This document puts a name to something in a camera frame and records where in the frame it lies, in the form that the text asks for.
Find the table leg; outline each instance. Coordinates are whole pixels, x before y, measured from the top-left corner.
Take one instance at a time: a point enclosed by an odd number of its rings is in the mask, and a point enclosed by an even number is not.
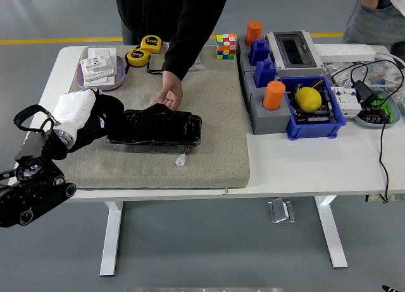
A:
[[[123,202],[106,202],[106,205],[109,212],[103,257],[101,259],[100,276],[113,276],[115,273],[118,239],[120,237]]]
[[[346,268],[347,262],[333,218],[330,202],[335,196],[315,196],[316,206],[321,219],[323,233],[327,241],[330,259],[334,268]]]

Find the lemon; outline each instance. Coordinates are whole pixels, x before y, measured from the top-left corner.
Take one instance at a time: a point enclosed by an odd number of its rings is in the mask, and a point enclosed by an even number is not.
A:
[[[310,87],[303,87],[296,93],[298,107],[307,113],[314,113],[322,104],[321,94]]]

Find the blue plastic bin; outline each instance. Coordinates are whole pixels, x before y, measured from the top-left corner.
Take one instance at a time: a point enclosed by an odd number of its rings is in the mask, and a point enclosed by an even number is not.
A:
[[[294,109],[292,108],[287,90],[295,88],[298,83],[302,83],[305,86],[310,85],[316,79],[322,78],[325,81],[325,87],[328,90],[330,103],[332,105],[333,113],[336,117],[336,123],[317,123],[313,125],[298,125],[294,118]],[[297,140],[299,138],[314,138],[314,137],[328,137],[336,138],[337,131],[341,126],[346,124],[346,120],[343,117],[342,111],[336,101],[336,98],[330,88],[328,80],[324,76],[305,76],[305,77],[281,77],[279,80],[284,83],[286,92],[284,92],[287,105],[291,112],[291,119],[287,125],[287,137],[289,140]]]

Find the orange cylinder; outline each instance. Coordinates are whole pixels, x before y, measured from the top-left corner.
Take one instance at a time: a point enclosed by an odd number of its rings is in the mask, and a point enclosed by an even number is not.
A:
[[[274,80],[269,82],[263,99],[263,107],[267,110],[275,111],[281,106],[285,92],[285,85],[282,82]]]
[[[252,41],[258,40],[261,37],[263,25],[259,20],[251,20],[247,24],[245,44],[252,46]]]

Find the person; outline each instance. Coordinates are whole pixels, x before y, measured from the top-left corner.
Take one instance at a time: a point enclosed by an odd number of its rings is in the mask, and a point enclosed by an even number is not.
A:
[[[144,36],[170,42],[162,65],[162,89],[156,102],[176,111],[182,80],[211,36],[227,0],[116,0],[125,45]]]
[[[343,43],[386,46],[405,60],[405,0],[358,0]]]

